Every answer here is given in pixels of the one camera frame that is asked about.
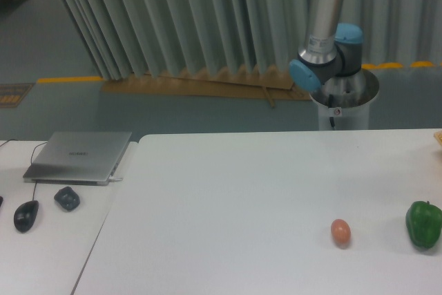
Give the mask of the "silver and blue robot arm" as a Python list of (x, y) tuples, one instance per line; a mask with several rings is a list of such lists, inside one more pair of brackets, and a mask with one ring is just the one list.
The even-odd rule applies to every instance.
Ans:
[(363, 31), (339, 23), (343, 0), (311, 0), (304, 41), (289, 74), (303, 90), (318, 90), (333, 77), (346, 77), (361, 69)]

